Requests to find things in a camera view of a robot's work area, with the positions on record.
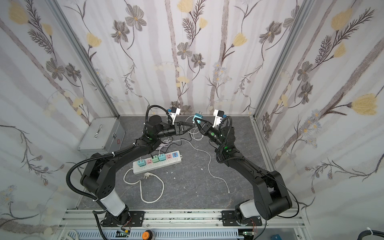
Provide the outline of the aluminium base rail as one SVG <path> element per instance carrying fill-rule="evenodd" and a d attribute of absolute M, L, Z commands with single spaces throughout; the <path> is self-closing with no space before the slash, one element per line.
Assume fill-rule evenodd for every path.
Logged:
<path fill-rule="evenodd" d="M 135 227 L 137 222 L 133 220 L 124 230 L 154 230 L 154 229 L 224 229 L 222 217 L 222 209 L 174 209 L 160 210 L 148 209 L 144 210 L 142 217 L 142 225 Z M 262 220 L 263 224 L 267 224 L 270 229 L 297 229 L 305 228 L 308 224 L 307 220 L 301 215 L 294 218 L 275 217 L 271 220 Z M 92 210 L 67 210 L 61 222 L 58 225 L 59 230 L 96 230 L 97 223 Z"/>

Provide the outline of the grey metal first-aid box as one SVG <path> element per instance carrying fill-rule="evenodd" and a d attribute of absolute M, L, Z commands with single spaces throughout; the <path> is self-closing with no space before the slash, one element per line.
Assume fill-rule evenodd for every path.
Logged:
<path fill-rule="evenodd" d="M 108 154 L 121 148 L 125 130 L 118 118 L 96 118 L 81 140 L 78 151 L 90 158 L 93 154 Z"/>

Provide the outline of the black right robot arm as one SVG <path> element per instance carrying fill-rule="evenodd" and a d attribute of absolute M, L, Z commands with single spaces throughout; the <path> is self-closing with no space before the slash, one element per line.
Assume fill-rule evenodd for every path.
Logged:
<path fill-rule="evenodd" d="M 245 225 L 254 218 L 270 220 L 274 217 L 286 219 L 281 214 L 298 204 L 296 196 L 290 191 L 277 171 L 269 172 L 248 160 L 235 146 L 235 128 L 232 117 L 223 119 L 219 127 L 204 119 L 195 118 L 199 132 L 217 145 L 216 160 L 241 174 L 253 188 L 254 198 L 235 207 L 235 219 L 239 225 Z"/>

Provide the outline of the green charger with black cable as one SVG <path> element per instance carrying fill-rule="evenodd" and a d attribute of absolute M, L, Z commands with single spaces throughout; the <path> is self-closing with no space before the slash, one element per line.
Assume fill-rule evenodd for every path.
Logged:
<path fill-rule="evenodd" d="M 152 157 L 152 162 L 153 162 L 153 163 L 157 163 L 157 162 L 159 162 L 159 158 L 158 158 L 158 156 L 153 156 L 153 157 Z"/>

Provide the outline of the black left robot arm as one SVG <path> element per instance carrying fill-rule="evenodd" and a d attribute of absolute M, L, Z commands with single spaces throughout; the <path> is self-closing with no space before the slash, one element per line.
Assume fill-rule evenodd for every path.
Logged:
<path fill-rule="evenodd" d="M 154 152 L 165 137 L 181 136 L 194 128 L 193 123 L 175 122 L 168 110 L 159 107 L 167 114 L 163 122 L 158 115 L 145 116 L 143 134 L 132 146 L 91 158 L 72 166 L 66 175 L 68 187 L 75 193 L 94 200 L 112 218 L 116 225 L 124 225 L 130 220 L 129 207 L 116 192 L 116 173 L 134 160 Z M 71 175 L 78 167 L 86 165 L 80 183 L 86 191 L 77 189 L 71 182 Z"/>

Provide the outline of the orange emergency button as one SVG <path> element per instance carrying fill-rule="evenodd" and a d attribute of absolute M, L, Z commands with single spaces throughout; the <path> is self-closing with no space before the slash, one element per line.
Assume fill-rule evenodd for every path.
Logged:
<path fill-rule="evenodd" d="M 150 230 L 147 230 L 147 231 L 143 232 L 142 239 L 143 240 L 153 240 L 154 239 L 153 232 L 150 231 Z"/>

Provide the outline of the teal charger with cable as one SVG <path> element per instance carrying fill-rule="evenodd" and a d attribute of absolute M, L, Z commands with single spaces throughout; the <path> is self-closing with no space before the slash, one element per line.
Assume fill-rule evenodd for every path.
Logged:
<path fill-rule="evenodd" d="M 147 164 L 147 161 L 146 160 L 138 160 L 137 161 L 137 164 L 139 167 L 143 167 Z"/>

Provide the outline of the white colourful power strip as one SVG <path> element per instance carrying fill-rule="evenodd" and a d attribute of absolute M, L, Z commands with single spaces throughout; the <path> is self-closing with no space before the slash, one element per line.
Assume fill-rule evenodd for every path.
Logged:
<path fill-rule="evenodd" d="M 180 154 L 179 151 L 174 151 L 171 153 L 165 154 L 167 159 L 165 161 L 159 161 L 157 163 L 152 162 L 152 158 L 147 159 L 140 159 L 140 160 L 146 160 L 147 164 L 143 167 L 139 167 L 137 164 L 137 161 L 133 163 L 133 172 L 135 175 L 147 173 L 150 171 L 154 171 L 160 168 L 165 168 L 171 165 L 175 165 L 182 162 L 183 156 Z"/>

